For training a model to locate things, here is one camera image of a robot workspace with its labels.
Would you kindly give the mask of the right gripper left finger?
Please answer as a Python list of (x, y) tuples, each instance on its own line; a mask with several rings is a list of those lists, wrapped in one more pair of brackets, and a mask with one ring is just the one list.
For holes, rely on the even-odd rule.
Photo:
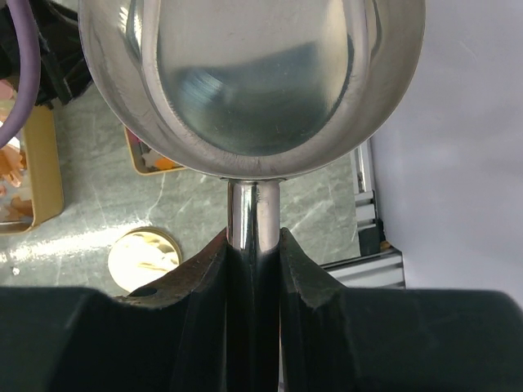
[(127, 296), (1, 290), (4, 391), (221, 391), (226, 236)]

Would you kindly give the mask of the gold tin with gummy candies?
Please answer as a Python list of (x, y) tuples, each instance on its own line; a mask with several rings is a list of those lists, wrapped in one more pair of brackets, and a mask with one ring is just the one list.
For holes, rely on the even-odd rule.
[(123, 129), (132, 165), (139, 175), (152, 176), (168, 172), (178, 172), (186, 169), (179, 163), (176, 163), (151, 149), (127, 127), (123, 127)]

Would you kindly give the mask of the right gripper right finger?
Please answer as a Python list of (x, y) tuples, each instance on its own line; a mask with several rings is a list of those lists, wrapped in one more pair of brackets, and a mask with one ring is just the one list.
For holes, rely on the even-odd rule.
[(287, 391), (519, 391), (522, 312), (494, 291), (346, 287), (280, 232)]

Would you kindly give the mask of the metal candy scoop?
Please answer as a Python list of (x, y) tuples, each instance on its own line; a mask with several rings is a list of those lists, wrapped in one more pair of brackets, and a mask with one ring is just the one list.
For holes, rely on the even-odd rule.
[(82, 1), (99, 92), (139, 139), (228, 182), (227, 387), (279, 378), (283, 180), (389, 118), (418, 64), (422, 1)]

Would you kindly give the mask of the gold tin with popsicle candies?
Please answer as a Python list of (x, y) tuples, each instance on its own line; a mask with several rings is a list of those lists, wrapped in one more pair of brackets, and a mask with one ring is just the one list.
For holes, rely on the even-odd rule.
[(24, 127), (1, 148), (1, 235), (28, 232), (63, 209), (53, 114), (35, 106)]

